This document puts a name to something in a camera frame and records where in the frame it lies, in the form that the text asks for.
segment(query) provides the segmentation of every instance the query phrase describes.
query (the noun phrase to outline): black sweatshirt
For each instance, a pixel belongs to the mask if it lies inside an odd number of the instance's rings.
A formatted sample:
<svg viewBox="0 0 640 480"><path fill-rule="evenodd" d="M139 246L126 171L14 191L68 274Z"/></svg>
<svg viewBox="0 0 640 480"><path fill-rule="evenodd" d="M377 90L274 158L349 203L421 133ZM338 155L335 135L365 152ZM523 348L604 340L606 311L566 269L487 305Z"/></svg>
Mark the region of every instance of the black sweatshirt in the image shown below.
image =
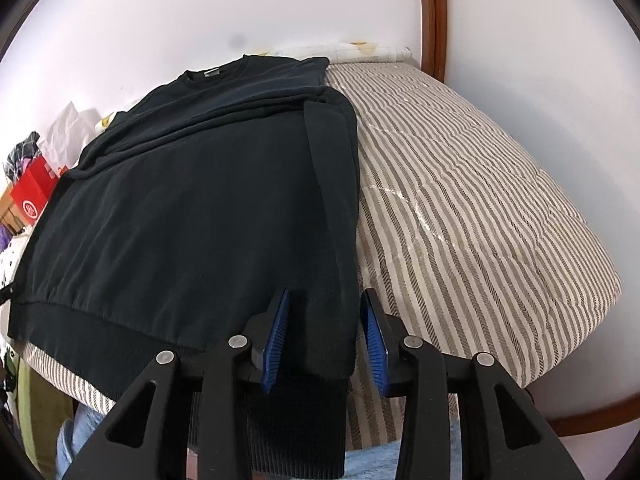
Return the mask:
<svg viewBox="0 0 640 480"><path fill-rule="evenodd" d="M287 370L348 378L356 117L325 58L245 56L153 90L60 179L18 266L11 337L118 399L291 291Z"/></svg>

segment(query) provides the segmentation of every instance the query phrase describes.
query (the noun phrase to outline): mattress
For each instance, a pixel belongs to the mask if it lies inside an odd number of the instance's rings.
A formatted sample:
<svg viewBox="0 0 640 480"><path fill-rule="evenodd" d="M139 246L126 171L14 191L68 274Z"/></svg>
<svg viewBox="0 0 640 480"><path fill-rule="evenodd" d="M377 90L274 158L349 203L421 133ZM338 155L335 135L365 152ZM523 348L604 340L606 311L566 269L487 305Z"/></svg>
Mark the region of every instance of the mattress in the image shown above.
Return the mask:
<svg viewBox="0 0 640 480"><path fill-rule="evenodd" d="M622 291L606 250L497 124L404 62L330 65L327 81L358 116L359 279L386 312L443 352L490 352L521 386L602 322ZM357 345L348 449L392 442L402 428L402 399L380 399L362 334ZM113 405L30 343L22 353L79 401Z"/></svg>

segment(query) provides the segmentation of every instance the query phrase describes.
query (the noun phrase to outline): white tissue paper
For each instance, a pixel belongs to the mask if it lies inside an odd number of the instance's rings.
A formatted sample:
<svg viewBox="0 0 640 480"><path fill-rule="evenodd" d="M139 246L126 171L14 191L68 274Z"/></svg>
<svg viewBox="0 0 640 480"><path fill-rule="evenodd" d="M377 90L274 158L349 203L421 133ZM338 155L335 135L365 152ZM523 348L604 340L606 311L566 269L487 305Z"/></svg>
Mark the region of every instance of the white tissue paper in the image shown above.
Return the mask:
<svg viewBox="0 0 640 480"><path fill-rule="evenodd" d="M84 147L97 136L94 127L78 114L73 103L69 103L40 136L38 147L50 167L61 175L78 163Z"/></svg>

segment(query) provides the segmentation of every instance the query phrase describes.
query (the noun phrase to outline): purple cloth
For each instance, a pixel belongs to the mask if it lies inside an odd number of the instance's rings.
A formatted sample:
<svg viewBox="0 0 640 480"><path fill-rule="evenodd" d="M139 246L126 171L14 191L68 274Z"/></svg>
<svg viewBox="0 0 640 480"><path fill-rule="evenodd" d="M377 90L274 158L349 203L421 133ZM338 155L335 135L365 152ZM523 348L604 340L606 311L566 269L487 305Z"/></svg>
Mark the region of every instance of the purple cloth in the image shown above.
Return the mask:
<svg viewBox="0 0 640 480"><path fill-rule="evenodd" d="M7 248L12 237L9 229L0 224L0 252Z"/></svg>
<svg viewBox="0 0 640 480"><path fill-rule="evenodd" d="M31 161L33 159L31 157L25 157L22 160L22 174L24 174L25 171L27 171L27 168L29 167L29 165L31 164Z"/></svg>

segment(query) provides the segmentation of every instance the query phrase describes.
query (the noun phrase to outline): wooden bed frame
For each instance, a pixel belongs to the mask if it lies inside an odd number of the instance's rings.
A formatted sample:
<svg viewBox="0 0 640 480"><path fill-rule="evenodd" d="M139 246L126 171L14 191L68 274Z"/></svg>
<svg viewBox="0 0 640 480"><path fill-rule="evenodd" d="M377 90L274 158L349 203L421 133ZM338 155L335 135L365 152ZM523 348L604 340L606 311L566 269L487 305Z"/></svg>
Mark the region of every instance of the wooden bed frame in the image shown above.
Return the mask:
<svg viewBox="0 0 640 480"><path fill-rule="evenodd" d="M0 60L38 1L0 0ZM640 0L614 1L640 38ZM421 68L439 81L444 81L447 57L447 0L421 0L421 4ZM639 417L640 394L612 408L552 420L551 425L559 434L566 436L605 430Z"/></svg>

